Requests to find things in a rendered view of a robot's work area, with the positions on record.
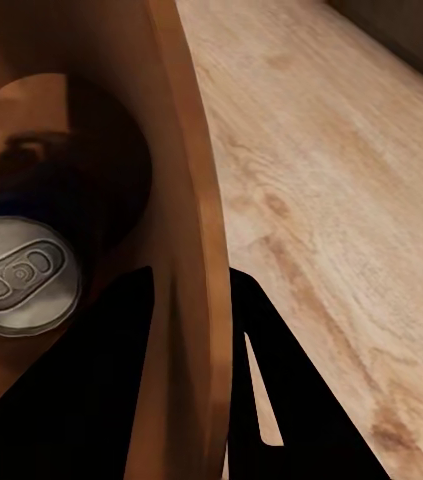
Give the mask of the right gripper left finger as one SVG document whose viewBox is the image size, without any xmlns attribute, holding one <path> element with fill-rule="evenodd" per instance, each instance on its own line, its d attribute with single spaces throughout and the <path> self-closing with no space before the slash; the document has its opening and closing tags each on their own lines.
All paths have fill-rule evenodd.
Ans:
<svg viewBox="0 0 423 480">
<path fill-rule="evenodd" d="M 118 277 L 0 399 L 0 480 L 123 480 L 155 303 Z"/>
</svg>

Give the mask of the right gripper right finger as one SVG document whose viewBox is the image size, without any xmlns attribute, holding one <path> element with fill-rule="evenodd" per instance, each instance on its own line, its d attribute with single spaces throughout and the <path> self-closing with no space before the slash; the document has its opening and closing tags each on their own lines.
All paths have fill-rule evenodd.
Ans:
<svg viewBox="0 0 423 480">
<path fill-rule="evenodd" d="M 259 282 L 230 268 L 229 480 L 391 480 Z M 245 332 L 283 446 L 261 440 Z"/>
</svg>

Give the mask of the can of soda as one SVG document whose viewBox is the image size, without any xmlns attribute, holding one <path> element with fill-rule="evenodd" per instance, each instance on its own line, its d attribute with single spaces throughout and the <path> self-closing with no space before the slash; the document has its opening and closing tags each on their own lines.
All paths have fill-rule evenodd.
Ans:
<svg viewBox="0 0 423 480">
<path fill-rule="evenodd" d="M 0 336 L 35 336 L 83 304 L 109 224 L 101 186 L 68 165 L 0 189 Z"/>
</svg>

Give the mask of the trash can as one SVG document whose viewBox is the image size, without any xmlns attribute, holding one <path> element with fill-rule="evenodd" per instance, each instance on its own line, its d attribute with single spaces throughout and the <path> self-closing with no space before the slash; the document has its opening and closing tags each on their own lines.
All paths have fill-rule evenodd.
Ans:
<svg viewBox="0 0 423 480">
<path fill-rule="evenodd" d="M 222 480 L 233 371 L 230 267 L 208 122 L 175 0 L 0 0 L 0 189 L 68 165 L 109 203 L 83 304 L 0 336 L 0 399 L 118 277 L 155 303 L 123 480 Z"/>
</svg>

